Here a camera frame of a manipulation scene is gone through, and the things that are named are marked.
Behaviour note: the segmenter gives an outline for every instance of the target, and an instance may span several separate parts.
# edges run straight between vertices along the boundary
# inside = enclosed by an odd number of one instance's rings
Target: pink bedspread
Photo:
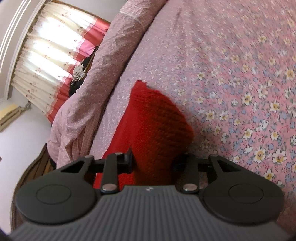
[[[90,154],[102,157],[132,86],[145,81],[192,125],[192,153],[218,153],[279,185],[278,222],[296,232],[295,10],[290,0],[169,0],[120,77]]]

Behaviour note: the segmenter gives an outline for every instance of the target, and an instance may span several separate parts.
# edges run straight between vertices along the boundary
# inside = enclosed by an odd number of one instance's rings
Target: metal screw
[[[197,188],[198,188],[198,186],[193,183],[187,183],[183,186],[183,189],[185,191],[195,191]]]
[[[116,190],[117,186],[113,183],[107,183],[102,186],[104,191],[114,191]]]

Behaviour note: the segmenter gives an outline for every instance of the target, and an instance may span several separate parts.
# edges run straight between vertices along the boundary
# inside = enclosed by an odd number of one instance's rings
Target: white wall
[[[17,90],[13,90],[11,99],[0,103],[0,109],[11,103],[24,106],[26,102]],[[10,210],[16,184],[39,156],[50,128],[46,117],[33,106],[0,132],[0,228],[6,233],[11,231]]]
[[[60,0],[112,22],[126,0]]]

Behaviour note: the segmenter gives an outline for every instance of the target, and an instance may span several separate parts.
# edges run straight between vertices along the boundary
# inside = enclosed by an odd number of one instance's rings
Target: gray ribbed plastic
[[[197,196],[174,186],[126,186],[105,195],[94,209],[72,223],[42,226],[24,223],[15,241],[286,241],[275,223],[241,227],[212,216]]]

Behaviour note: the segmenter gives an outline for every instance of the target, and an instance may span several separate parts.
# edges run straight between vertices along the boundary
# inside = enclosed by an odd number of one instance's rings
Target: yellow flower print
[[[289,25],[289,27],[291,28],[291,27],[294,27],[294,21],[292,20],[292,19],[288,19],[288,21],[287,21],[287,23],[288,23],[288,25]]]
[[[198,104],[201,104],[201,103],[204,101],[204,97],[200,96],[200,97],[198,97],[198,98],[195,99],[195,100],[196,100],[196,102],[197,102]]]
[[[273,131],[273,132],[270,133],[270,138],[273,141],[276,141],[279,138],[279,134],[276,131]]]
[[[276,60],[275,60],[273,57],[270,57],[270,58],[269,58],[269,64],[270,64],[271,66],[274,66],[274,65],[276,64]]]
[[[225,121],[228,118],[228,111],[222,111],[222,113],[220,114],[219,120],[221,121]]]
[[[266,36],[264,36],[263,34],[259,35],[257,39],[258,39],[258,42],[261,44],[264,44],[265,41],[267,40]]]
[[[296,173],[296,162],[291,166],[291,171]]]
[[[243,65],[242,66],[242,71],[244,72],[244,73],[246,73],[247,71],[249,70],[249,66],[247,66],[247,65]]]
[[[202,80],[205,77],[205,73],[204,72],[199,72],[197,77]]]
[[[235,126],[238,126],[239,124],[241,124],[240,119],[236,118],[236,119],[233,121],[233,124],[234,124]]]
[[[224,79],[221,77],[218,79],[218,85],[222,86],[224,84]]]
[[[206,112],[206,120],[211,122],[214,118],[215,118],[215,112],[214,111],[209,111],[209,112]]]
[[[250,105],[250,102],[252,101],[252,99],[253,98],[251,96],[251,93],[248,92],[242,97],[242,104]]]
[[[284,150],[281,152],[281,150],[278,148],[276,152],[272,154],[273,163],[282,164],[282,162],[284,162],[285,160],[287,160],[287,157]]]
[[[270,106],[270,111],[276,113],[277,111],[279,111],[279,103],[275,100],[273,103],[271,102],[269,104]]]
[[[215,130],[214,130],[214,133],[213,133],[213,135],[214,135],[214,136],[217,136],[217,135],[219,135],[219,133],[220,133],[220,130],[221,130],[220,126],[216,125],[216,128],[215,128]]]
[[[266,150],[264,148],[258,147],[257,150],[254,151],[254,162],[257,162],[260,164],[265,159],[265,152]]]
[[[238,55],[232,55],[232,57],[230,57],[231,61],[233,63],[237,63],[239,61],[239,56]]]
[[[285,38],[284,43],[285,43],[285,45],[290,45],[291,41],[288,38]]]
[[[252,131],[250,128],[246,129],[246,130],[244,131],[243,138],[244,138],[245,140],[250,139],[250,138],[252,137],[252,133],[253,133],[253,131]]]
[[[272,179],[273,179],[273,177],[274,177],[274,173],[273,173],[270,169],[268,169],[268,170],[266,171],[266,173],[264,173],[263,176],[264,176],[267,180],[272,181]]]
[[[285,76],[286,76],[287,80],[293,80],[295,78],[294,70],[287,68],[286,72],[285,72]]]

